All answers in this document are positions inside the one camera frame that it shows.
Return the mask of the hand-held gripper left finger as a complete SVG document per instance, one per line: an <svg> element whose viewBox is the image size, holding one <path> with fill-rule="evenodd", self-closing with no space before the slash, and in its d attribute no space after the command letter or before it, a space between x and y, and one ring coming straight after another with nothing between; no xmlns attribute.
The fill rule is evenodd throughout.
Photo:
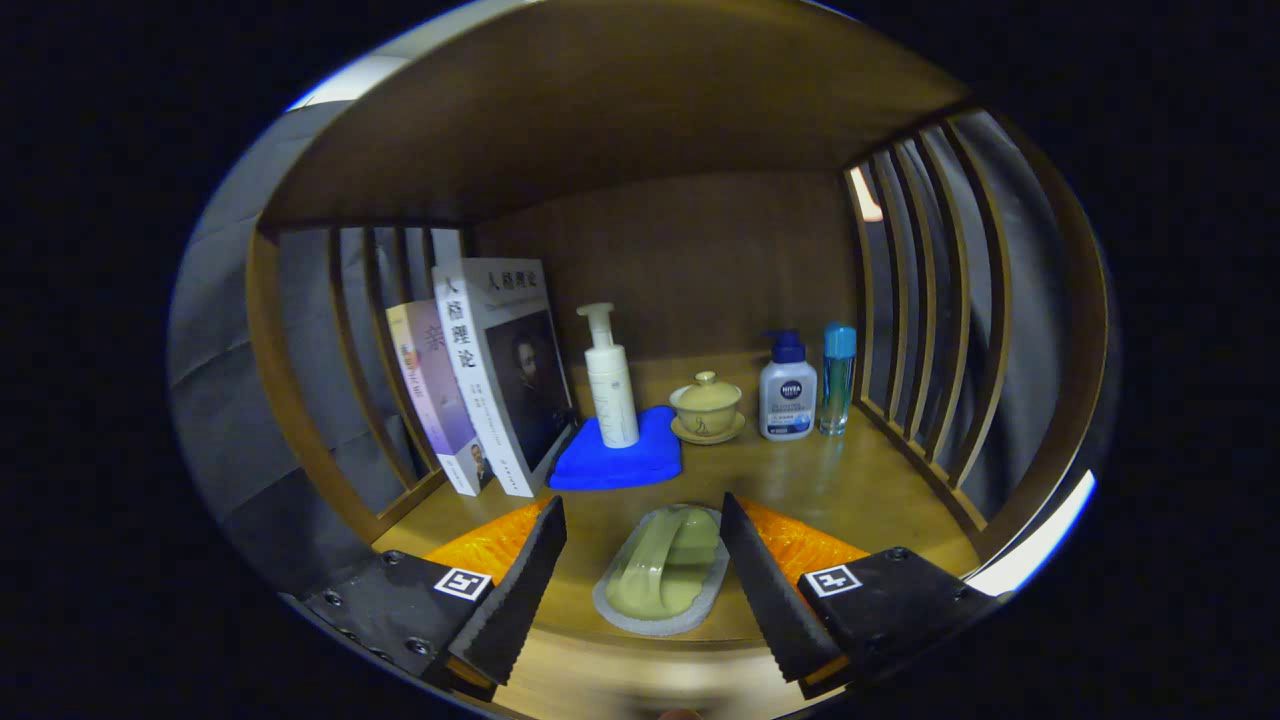
<svg viewBox="0 0 1280 720"><path fill-rule="evenodd" d="M509 682L567 541L559 496L532 507L500 579L388 550L285 601L388 667L490 701Z"/></svg>

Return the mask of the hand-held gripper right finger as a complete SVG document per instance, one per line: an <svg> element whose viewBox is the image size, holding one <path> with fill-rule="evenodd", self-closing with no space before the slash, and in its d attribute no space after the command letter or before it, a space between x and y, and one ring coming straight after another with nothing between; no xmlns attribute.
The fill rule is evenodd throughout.
<svg viewBox="0 0 1280 720"><path fill-rule="evenodd" d="M987 619L1011 598L988 594L895 546L788 578L765 542L763 506L724 493L719 537L786 682L815 698L861 691Z"/></svg>

